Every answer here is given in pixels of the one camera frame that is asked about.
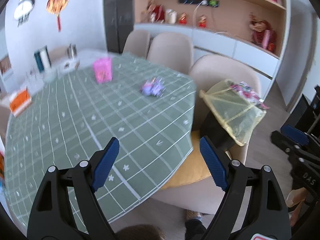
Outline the person's right hand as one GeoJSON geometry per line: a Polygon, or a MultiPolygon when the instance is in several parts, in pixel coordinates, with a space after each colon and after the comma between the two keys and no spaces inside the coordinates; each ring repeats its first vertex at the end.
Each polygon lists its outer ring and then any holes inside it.
{"type": "Polygon", "coordinates": [[[304,187],[292,190],[285,201],[292,229],[300,228],[308,219],[316,204],[313,195],[304,187]]]}

